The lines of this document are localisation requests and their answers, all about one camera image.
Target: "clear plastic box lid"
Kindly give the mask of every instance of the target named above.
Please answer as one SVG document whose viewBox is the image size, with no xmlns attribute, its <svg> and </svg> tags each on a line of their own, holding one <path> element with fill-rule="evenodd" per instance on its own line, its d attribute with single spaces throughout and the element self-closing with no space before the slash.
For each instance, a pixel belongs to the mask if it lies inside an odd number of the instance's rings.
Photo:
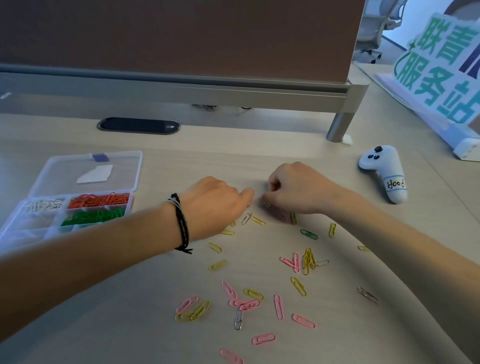
<svg viewBox="0 0 480 364">
<path fill-rule="evenodd" d="M 78 183 L 81 176 L 100 166 L 105 166 L 100 169 L 108 170 L 109 165 L 112 168 L 106 181 Z M 123 190 L 132 192 L 137 188 L 141 165 L 140 151 L 52 157 L 42 169 L 28 198 Z"/>
</svg>

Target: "wooden desk surface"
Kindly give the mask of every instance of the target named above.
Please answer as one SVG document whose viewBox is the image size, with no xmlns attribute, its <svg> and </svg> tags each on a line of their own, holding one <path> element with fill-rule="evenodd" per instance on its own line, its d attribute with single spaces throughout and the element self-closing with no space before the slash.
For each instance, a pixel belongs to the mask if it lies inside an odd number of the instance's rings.
<svg viewBox="0 0 480 364">
<path fill-rule="evenodd" d="M 21 98 L 31 101 L 18 95 L 11 102 L 20 103 Z M 272 125 L 277 119 L 280 123 L 292 120 L 299 129 L 314 127 L 313 120 L 319 129 L 327 128 L 331 117 L 252 111 L 240 114 L 222 109 L 220 113 L 235 122 L 249 118 Z M 219 118 L 187 106 L 158 106 L 155 112 L 188 115 L 190 121 L 194 116 L 206 122 Z M 206 175 L 238 189 L 251 186 L 258 196 L 274 168 L 301 160 L 480 263 L 480 215 L 474 208 L 478 193 L 466 182 L 452 183 L 453 172 L 449 174 L 455 170 L 456 181 L 459 175 L 475 177 L 480 165 L 455 160 L 422 121 L 376 85 L 370 87 L 349 130 L 354 140 L 350 147 L 329 143 L 318 133 L 184 125 L 175 135 L 155 136 L 100 132 L 94 128 L 96 122 L 1 115 L 0 222 L 26 196 L 45 161 L 55 155 L 141 150 L 144 162 L 134 210 L 156 204 Z M 392 135 L 392 130 L 399 131 Z M 409 188 L 405 204 L 389 204 L 372 175 L 356 167 L 365 150 L 380 144 L 392 144 L 399 151 Z M 298 359 L 307 363 L 469 363 L 403 283 L 372 253 L 359 251 L 358 241 L 341 227 L 330 239 L 326 217 L 301 216 L 300 226 L 293 227 L 273 221 L 256 207 L 250 210 L 267 225 L 238 224 L 233 228 L 235 236 L 210 239 L 225 249 L 223 254 L 201 241 L 193 244 L 192 256 L 172 252 L 138 264 L 73 297 L 1 344 L 0 361 L 221 363 L 218 352 L 228 348 L 246 363 Z M 302 227 L 316 232 L 319 240 L 301 235 Z M 291 271 L 278 257 L 302 253 L 306 247 L 313 249 L 317 259 L 329 258 L 331 263 L 308 277 L 299 276 L 308 292 L 302 298 L 289 281 Z M 227 266 L 209 272 L 208 266 L 222 258 L 228 260 Z M 248 287 L 266 297 L 263 307 L 245 315 L 241 331 L 233 329 L 236 312 L 227 305 L 222 279 L 241 296 Z M 359 286 L 377 296 L 380 305 L 359 295 Z M 284 321 L 275 316 L 275 293 L 284 301 Z M 193 294 L 210 300 L 210 311 L 194 323 L 175 322 L 175 308 Z M 310 318 L 317 328 L 308 330 L 293 323 L 292 313 Z M 254 336 L 270 332 L 277 334 L 276 343 L 252 346 Z"/>
</svg>

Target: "office chair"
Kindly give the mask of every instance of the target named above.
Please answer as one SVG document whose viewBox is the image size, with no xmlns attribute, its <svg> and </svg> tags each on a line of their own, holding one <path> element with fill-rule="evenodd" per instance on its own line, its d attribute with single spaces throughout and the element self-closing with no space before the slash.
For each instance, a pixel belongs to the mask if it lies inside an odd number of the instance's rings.
<svg viewBox="0 0 480 364">
<path fill-rule="evenodd" d="M 403 11 L 408 0 L 400 0 L 394 7 L 392 13 L 388 17 L 387 24 L 385 24 L 385 30 L 392 30 L 402 25 Z"/>
<path fill-rule="evenodd" d="M 376 2 L 379 3 L 379 6 L 374 13 L 370 13 L 372 7 L 367 6 L 371 1 L 367 0 L 365 4 L 354 51 L 359 50 L 361 53 L 368 53 L 371 56 L 376 54 L 376 57 L 370 62 L 376 63 L 376 60 L 382 57 L 378 47 L 382 41 L 382 32 L 385 29 L 385 25 L 388 23 L 389 17 L 397 4 L 399 2 L 403 3 L 404 0 L 377 0 Z"/>
</svg>

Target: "brown partition panel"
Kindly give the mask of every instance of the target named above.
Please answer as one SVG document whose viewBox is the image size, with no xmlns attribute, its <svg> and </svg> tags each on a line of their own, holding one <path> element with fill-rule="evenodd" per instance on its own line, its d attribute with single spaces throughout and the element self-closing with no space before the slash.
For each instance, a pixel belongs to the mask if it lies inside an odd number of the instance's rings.
<svg viewBox="0 0 480 364">
<path fill-rule="evenodd" d="M 4 0 L 0 63 L 347 80 L 364 0 Z"/>
</svg>

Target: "game controller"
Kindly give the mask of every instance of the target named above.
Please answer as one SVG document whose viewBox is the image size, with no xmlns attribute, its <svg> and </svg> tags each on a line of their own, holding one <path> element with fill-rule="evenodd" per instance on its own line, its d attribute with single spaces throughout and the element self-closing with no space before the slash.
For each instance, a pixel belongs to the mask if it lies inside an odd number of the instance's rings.
<svg viewBox="0 0 480 364">
<path fill-rule="evenodd" d="M 359 167 L 363 170 L 375 170 L 384 182 L 388 198 L 396 204 L 408 198 L 407 185 L 403 174 L 400 157 L 392 146 L 378 146 L 365 153 L 359 159 Z"/>
</svg>

